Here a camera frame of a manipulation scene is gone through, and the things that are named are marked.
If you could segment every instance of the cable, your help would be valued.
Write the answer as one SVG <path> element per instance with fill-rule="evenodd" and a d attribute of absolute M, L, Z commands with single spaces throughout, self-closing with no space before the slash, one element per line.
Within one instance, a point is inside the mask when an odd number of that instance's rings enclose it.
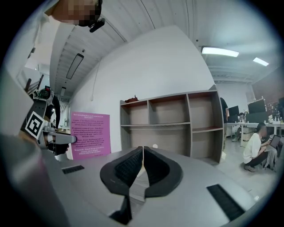
<path fill-rule="evenodd" d="M 93 86 L 93 92 L 92 92 L 92 96 L 91 96 L 91 101 L 94 100 L 95 83 L 96 83 L 96 79 L 97 79 L 97 75 L 98 75 L 98 71 L 99 71 L 99 65 L 100 65 L 101 61 L 102 61 L 102 59 L 99 61 L 98 68 L 97 68 L 97 71 L 96 71 L 95 80 L 94 80 L 94 86 Z"/>
<path fill-rule="evenodd" d="M 150 20 L 151 20 L 151 22 L 152 22 L 152 25 L 153 25 L 154 29 L 156 29 L 156 28 L 155 28 L 155 25 L 154 25 L 154 23 L 153 23 L 153 21 L 152 21 L 152 18 L 150 17 L 150 14 L 148 13 L 148 10 L 146 9 L 146 7 L 145 7 L 144 3 L 142 2 L 142 0 L 140 0 L 140 1 L 141 1 L 142 5 L 144 6 L 146 12 L 147 12 L 147 14 L 148 14 L 148 16 L 149 16 L 149 18 L 150 18 Z"/>

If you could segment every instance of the shelving unit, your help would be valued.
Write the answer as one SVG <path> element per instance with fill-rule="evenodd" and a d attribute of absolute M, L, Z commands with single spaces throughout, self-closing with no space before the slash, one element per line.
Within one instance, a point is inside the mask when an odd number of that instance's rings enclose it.
<path fill-rule="evenodd" d="M 120 103 L 122 149 L 157 145 L 160 149 L 220 162 L 223 146 L 221 102 L 210 90 Z"/>

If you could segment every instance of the small object on shelf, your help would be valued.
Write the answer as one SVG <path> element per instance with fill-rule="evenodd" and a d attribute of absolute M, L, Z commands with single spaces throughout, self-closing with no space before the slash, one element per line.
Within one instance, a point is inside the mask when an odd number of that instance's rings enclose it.
<path fill-rule="evenodd" d="M 134 98 L 130 98 L 130 99 L 125 100 L 125 103 L 136 102 L 136 101 L 138 101 L 138 98 L 136 98 L 136 95 L 134 95 Z"/>

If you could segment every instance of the curved black object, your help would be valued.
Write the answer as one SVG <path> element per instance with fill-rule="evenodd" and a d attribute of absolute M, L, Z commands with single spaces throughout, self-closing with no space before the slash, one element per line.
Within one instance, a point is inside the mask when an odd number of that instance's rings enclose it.
<path fill-rule="evenodd" d="M 182 168 L 177 162 L 149 147 L 144 147 L 144 167 L 150 184 L 150 187 L 145 190 L 145 198 L 170 194 L 183 177 Z"/>
<path fill-rule="evenodd" d="M 100 177 L 111 193 L 129 196 L 129 188 L 133 184 L 142 167 L 142 147 L 105 164 Z"/>
<path fill-rule="evenodd" d="M 142 167 L 142 151 L 142 147 L 136 148 L 105 164 L 99 173 L 102 182 L 111 193 L 125 196 L 121 209 L 110 216 L 110 218 L 125 225 L 132 219 L 129 188 Z"/>

